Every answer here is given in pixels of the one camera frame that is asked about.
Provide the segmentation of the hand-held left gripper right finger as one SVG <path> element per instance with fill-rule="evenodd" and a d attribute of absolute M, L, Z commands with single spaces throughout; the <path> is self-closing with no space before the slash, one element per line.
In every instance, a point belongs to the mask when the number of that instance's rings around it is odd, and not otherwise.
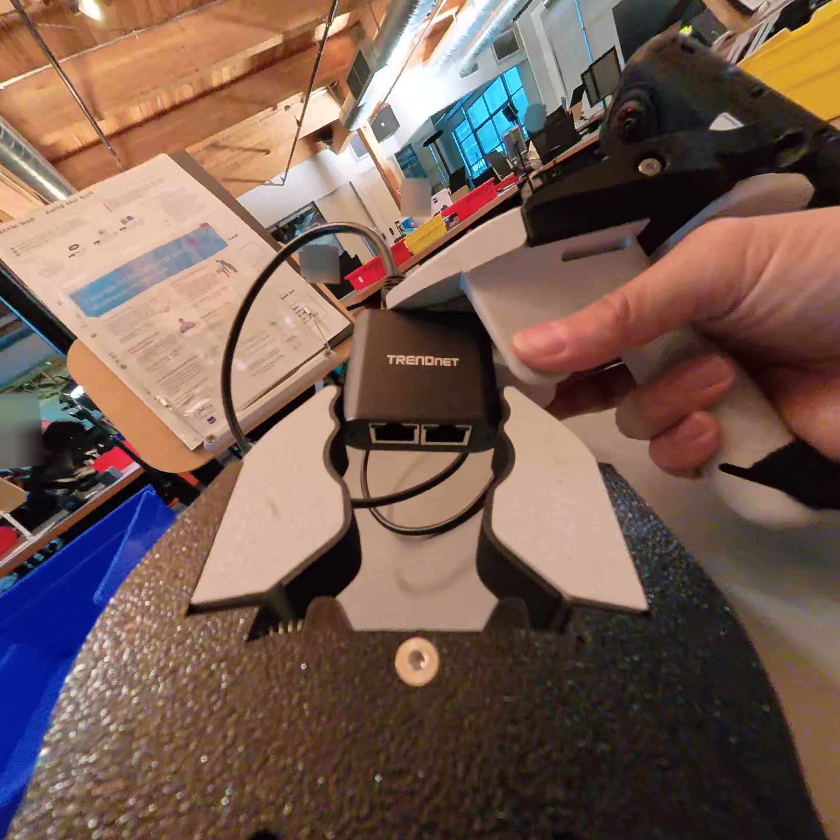
<path fill-rule="evenodd" d="M 526 627 L 560 631 L 574 607 L 643 615 L 648 599 L 592 452 L 514 387 L 482 513 L 478 576 Z"/>

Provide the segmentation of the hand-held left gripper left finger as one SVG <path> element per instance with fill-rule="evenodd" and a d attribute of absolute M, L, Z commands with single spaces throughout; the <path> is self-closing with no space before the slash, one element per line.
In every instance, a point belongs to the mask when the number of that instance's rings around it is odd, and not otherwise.
<path fill-rule="evenodd" d="M 265 606 L 305 614 L 356 578 L 361 536 L 343 481 L 340 394 L 324 386 L 242 459 L 192 612 Z"/>

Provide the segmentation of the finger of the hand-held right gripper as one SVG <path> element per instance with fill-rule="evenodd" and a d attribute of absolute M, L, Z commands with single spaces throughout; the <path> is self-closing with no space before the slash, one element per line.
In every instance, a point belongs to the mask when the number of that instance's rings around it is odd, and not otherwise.
<path fill-rule="evenodd" d="M 638 237 L 649 220 L 605 228 L 533 247 L 516 248 L 465 272 L 459 282 L 513 377 L 555 385 L 563 376 L 522 362 L 515 335 L 565 319 L 648 267 Z"/>
<path fill-rule="evenodd" d="M 385 297 L 387 310 L 446 310 L 456 308 L 464 292 L 460 282 L 471 270 L 527 244 L 527 229 L 520 208 L 498 215 L 447 245 Z"/>

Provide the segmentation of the black network adapter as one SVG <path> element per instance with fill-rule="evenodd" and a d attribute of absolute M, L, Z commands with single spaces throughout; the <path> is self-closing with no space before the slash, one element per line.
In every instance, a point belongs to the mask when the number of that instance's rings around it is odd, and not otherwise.
<path fill-rule="evenodd" d="M 363 311 L 342 414 L 344 442 L 359 450 L 492 450 L 501 408 L 491 341 L 477 315 Z"/>

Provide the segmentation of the blue plastic bin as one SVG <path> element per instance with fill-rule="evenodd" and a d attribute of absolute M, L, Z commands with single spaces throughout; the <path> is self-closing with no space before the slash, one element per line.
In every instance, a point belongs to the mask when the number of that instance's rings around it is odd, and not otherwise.
<path fill-rule="evenodd" d="M 146 487 L 1 598 L 1 836 L 34 771 L 61 687 L 122 583 L 176 520 Z"/>

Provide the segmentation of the grey desk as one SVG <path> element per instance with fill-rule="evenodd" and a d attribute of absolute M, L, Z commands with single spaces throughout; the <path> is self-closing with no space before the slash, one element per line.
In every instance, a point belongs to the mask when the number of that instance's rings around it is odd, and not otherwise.
<path fill-rule="evenodd" d="M 738 518 L 702 481 L 666 476 L 613 412 L 566 422 L 613 466 L 716 582 L 751 636 L 789 720 L 826 833 L 838 838 L 838 516 L 771 530 Z M 435 539 L 403 539 L 358 514 L 363 559 L 340 602 L 362 629 L 477 629 L 494 598 L 474 568 L 478 519 Z"/>

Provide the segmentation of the white task sheet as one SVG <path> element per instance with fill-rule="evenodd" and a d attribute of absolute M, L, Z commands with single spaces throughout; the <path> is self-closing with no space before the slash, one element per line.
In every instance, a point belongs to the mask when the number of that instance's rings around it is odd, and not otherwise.
<path fill-rule="evenodd" d="M 72 277 L 121 265 L 141 238 L 177 236 L 188 224 L 214 219 L 235 232 L 253 232 L 279 251 L 267 231 L 188 154 L 162 154 L 3 225 L 2 264 L 46 310 L 24 319 L 67 354 L 77 340 L 88 346 L 63 303 Z"/>

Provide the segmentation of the person's right hand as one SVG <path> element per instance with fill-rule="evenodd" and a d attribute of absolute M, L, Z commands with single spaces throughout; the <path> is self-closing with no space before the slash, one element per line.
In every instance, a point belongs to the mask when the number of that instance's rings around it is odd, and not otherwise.
<path fill-rule="evenodd" d="M 521 361 L 568 374 L 549 411 L 559 419 L 616 410 L 665 473 L 695 478 L 722 432 L 711 408 L 735 364 L 760 385 L 797 437 L 834 462 L 839 452 L 838 207 L 702 225 L 644 273 L 568 318 L 520 331 Z M 690 326 L 718 351 L 644 385 L 625 352 Z"/>

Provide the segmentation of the small yellow bin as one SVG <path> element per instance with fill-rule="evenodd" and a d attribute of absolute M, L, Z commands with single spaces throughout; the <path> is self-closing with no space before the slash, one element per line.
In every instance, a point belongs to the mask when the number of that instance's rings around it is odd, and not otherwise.
<path fill-rule="evenodd" d="M 410 255 L 417 256 L 446 234 L 446 220 L 441 214 L 437 214 L 407 234 L 404 241 Z"/>

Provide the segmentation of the red ridged bin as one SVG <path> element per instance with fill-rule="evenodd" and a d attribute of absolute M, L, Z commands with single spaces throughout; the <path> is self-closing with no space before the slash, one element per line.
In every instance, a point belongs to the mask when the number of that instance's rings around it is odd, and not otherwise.
<path fill-rule="evenodd" d="M 413 253 L 406 245 L 405 240 L 400 240 L 391 246 L 391 252 L 398 267 L 402 267 L 413 257 Z M 344 278 L 354 290 L 360 290 L 367 288 L 378 280 L 382 280 L 386 277 L 386 274 L 382 257 L 378 255 L 364 263 L 361 267 L 344 275 Z"/>
<path fill-rule="evenodd" d="M 459 222 L 464 222 L 467 218 L 476 214 L 482 207 L 495 201 L 496 198 L 497 185 L 494 178 L 491 177 L 459 198 L 455 203 L 443 209 L 441 215 L 445 219 L 457 216 Z"/>

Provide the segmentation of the yellow plastic bin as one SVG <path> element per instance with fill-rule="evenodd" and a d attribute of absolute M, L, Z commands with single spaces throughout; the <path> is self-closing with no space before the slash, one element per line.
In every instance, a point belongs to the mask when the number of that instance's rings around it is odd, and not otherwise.
<path fill-rule="evenodd" d="M 782 28 L 739 67 L 838 128 L 839 2 L 817 8 L 798 28 Z"/>

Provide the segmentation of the black floor lamp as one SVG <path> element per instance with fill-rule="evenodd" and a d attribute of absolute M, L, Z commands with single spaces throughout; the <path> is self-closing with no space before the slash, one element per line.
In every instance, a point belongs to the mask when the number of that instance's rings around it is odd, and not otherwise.
<path fill-rule="evenodd" d="M 452 184 L 452 171 L 449 168 L 449 165 L 448 165 L 448 163 L 446 161 L 446 158 L 445 158 L 445 154 L 443 153 L 443 151 L 442 151 L 442 149 L 439 145 L 439 141 L 440 141 L 441 137 L 443 136 L 443 133 L 444 132 L 442 130 L 437 130 L 437 131 L 433 132 L 426 139 L 426 141 L 424 142 L 423 145 L 427 148 L 430 148 L 432 150 L 432 152 L 434 153 L 434 157 L 435 157 L 436 162 L 443 168 L 443 172 L 446 174 L 447 188 L 451 190 L 451 188 L 452 188 L 451 187 L 452 186 L 451 185 Z"/>

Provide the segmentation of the wooden document stand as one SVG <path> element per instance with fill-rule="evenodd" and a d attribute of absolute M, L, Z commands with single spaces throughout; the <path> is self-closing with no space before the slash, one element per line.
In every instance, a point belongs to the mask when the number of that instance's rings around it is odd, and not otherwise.
<path fill-rule="evenodd" d="M 158 469 L 191 469 L 206 462 L 222 447 L 233 443 L 233 437 L 224 419 L 227 431 L 223 432 L 219 439 L 197 448 L 187 447 L 154 408 L 123 380 L 109 362 L 101 358 L 96 351 L 91 351 L 84 342 L 74 342 L 67 358 L 72 377 L 116 428 L 141 452 L 142 457 Z"/>

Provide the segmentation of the instruction sheet blue header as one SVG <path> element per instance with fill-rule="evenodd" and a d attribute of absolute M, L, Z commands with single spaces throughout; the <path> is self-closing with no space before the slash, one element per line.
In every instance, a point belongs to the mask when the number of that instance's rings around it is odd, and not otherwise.
<path fill-rule="evenodd" d="M 219 219 L 141 238 L 110 269 L 78 272 L 62 291 L 81 339 L 109 362 L 189 448 L 227 431 L 222 354 L 250 285 L 276 250 Z M 289 266 L 258 294 L 232 372 L 238 411 L 257 403 L 350 333 L 349 318 Z"/>

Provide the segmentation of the silver ventilation duct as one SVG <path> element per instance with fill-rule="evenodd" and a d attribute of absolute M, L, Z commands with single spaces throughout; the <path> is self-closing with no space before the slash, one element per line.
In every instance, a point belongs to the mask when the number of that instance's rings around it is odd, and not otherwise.
<path fill-rule="evenodd" d="M 516 16 L 529 1 L 481 2 L 474 24 L 465 43 L 458 47 L 454 58 L 458 75 L 466 78 L 477 66 L 478 58 L 512 26 Z"/>
<path fill-rule="evenodd" d="M 425 19 L 426 7 L 427 2 L 421 1 L 390 2 L 376 36 L 356 53 L 346 78 L 350 93 L 342 105 L 346 130 L 358 130 L 372 115 L 382 94 L 386 70 Z"/>

